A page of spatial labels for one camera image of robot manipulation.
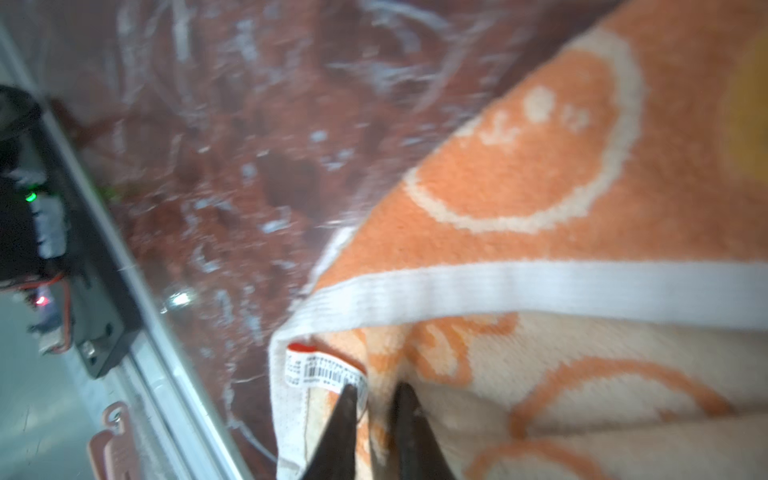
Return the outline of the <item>orange rabbit pattern towel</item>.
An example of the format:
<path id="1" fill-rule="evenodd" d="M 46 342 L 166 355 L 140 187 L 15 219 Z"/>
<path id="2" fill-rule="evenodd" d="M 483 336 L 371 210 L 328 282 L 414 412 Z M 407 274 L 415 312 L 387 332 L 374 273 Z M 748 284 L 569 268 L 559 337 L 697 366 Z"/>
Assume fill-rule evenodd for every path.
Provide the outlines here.
<path id="1" fill-rule="evenodd" d="M 767 475 L 767 5 L 630 1 L 465 123 L 272 337 L 277 475 L 358 386 L 433 479 Z"/>

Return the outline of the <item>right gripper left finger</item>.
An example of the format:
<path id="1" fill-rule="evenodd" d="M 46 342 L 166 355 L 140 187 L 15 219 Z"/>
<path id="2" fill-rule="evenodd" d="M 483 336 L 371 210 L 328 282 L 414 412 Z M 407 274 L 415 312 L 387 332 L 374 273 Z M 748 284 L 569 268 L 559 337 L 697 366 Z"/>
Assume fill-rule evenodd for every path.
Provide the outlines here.
<path id="1" fill-rule="evenodd" d="M 336 402 L 302 480 L 353 480 L 356 467 L 358 389 L 348 384 Z"/>

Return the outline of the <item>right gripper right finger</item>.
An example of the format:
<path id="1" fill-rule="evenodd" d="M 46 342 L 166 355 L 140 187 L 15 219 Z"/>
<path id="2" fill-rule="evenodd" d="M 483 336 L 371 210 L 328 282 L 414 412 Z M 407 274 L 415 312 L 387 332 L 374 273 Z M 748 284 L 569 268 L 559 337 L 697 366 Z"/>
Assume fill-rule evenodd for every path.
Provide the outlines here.
<path id="1" fill-rule="evenodd" d="M 400 479 L 456 479 L 409 383 L 400 382 L 395 389 L 390 426 Z"/>

